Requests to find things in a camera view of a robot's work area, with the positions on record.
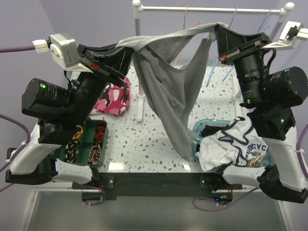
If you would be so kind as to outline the grey tank top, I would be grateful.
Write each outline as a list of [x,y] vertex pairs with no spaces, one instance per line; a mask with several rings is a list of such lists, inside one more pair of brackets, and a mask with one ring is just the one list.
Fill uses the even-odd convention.
[[[188,130],[188,120],[198,98],[215,27],[226,23],[202,24],[160,36],[135,36],[118,42],[117,47],[132,48],[134,69],[150,108],[162,121],[167,136],[179,156],[192,159],[196,134]],[[171,62],[197,34],[204,33],[190,62],[176,68]]]

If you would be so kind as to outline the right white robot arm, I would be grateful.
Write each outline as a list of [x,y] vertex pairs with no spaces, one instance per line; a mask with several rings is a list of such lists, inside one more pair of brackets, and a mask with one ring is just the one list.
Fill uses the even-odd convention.
[[222,25],[215,27],[218,59],[233,65],[243,98],[242,107],[249,110],[254,129],[269,149],[273,165],[262,168],[224,167],[214,177],[215,185],[226,189],[230,184],[259,188],[272,199],[304,203],[308,197],[307,166],[296,145],[294,106],[308,96],[308,78],[299,67],[270,73],[271,62],[264,56],[291,47],[300,29],[289,29],[284,42],[272,42],[264,33],[238,34]]

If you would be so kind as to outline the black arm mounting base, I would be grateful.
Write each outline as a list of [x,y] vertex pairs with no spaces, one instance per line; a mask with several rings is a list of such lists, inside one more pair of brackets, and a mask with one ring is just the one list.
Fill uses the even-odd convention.
[[99,183],[106,200],[118,197],[198,197],[210,196],[217,190],[240,190],[242,185],[228,184],[212,173],[100,173]]

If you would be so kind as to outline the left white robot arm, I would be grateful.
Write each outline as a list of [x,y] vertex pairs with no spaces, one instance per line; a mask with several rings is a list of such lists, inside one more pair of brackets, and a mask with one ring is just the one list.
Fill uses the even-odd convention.
[[69,82],[66,89],[47,81],[32,79],[22,95],[22,113],[38,122],[27,133],[24,143],[8,156],[9,169],[5,181],[11,184],[40,185],[52,180],[72,181],[96,188],[100,174],[91,165],[74,165],[51,154],[67,144],[83,125],[111,83],[125,85],[133,49],[78,45],[71,55],[80,66],[79,77]]

